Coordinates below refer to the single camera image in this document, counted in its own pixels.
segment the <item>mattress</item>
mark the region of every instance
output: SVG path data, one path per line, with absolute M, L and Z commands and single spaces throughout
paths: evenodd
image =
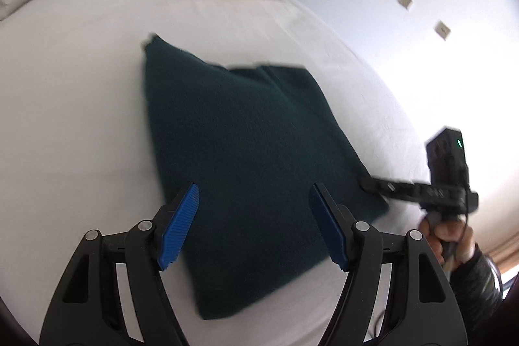
M 388 88 L 295 0 L 32 0 L 0 23 L 0 294 L 35 339 L 84 233 L 126 231 L 162 205 L 142 89 L 150 33 L 225 66 L 305 66 L 372 175 L 428 180 L 424 146 Z M 391 202 L 375 226 L 404 233 L 420 217 Z M 315 345 L 345 280 L 326 260 L 239 314 L 204 321 L 182 259 L 162 277 L 193 346 Z

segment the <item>hand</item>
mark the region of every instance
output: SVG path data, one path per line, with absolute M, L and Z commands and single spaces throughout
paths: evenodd
M 459 242 L 458 247 L 456 248 L 456 256 L 454 257 L 452 271 L 469 261 L 476 252 L 474 230 L 470 226 L 466 228 L 465 235 L 460 242 L 464 229 L 465 222 L 463 221 L 443 221 L 435 227 L 434 233 L 431 233 L 429 222 L 425 218 L 421 221 L 420 226 L 418 227 L 418 230 L 425 236 L 427 242 L 429 242 L 434 255 L 436 255 L 436 258 L 441 265 L 444 263 L 441 241 Z

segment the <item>person's arm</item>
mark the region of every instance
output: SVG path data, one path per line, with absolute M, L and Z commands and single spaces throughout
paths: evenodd
M 425 219 L 419 226 L 440 264 L 444 261 L 441 241 L 458 242 L 464 228 L 464 222 L 449 221 L 438 224 L 434 233 L 431 233 L 429 223 Z M 451 288 L 456 296 L 470 342 L 501 303 L 501 292 L 495 286 L 492 268 L 477 246 L 471 227 L 467 227 L 464 238 L 456 249 Z

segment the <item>dark green pillow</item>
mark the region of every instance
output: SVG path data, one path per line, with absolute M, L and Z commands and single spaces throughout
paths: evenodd
M 303 68 L 227 70 L 155 36 L 145 87 L 165 200 L 186 181 L 200 205 L 183 247 L 202 318 L 228 317 L 328 257 L 308 207 L 323 182 L 357 219 L 388 206 Z

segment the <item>wall socket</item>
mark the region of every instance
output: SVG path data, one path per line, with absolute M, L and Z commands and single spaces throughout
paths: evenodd
M 436 24 L 436 27 L 434 27 L 434 31 L 436 31 L 438 36 L 440 36 L 443 40 L 447 40 L 447 37 L 449 34 L 451 34 L 451 29 L 448 28 L 442 21 L 438 21 L 438 24 Z
M 411 6 L 413 6 L 413 0 L 396 0 L 398 3 L 400 3 L 401 6 L 406 8 L 406 10 L 410 10 Z

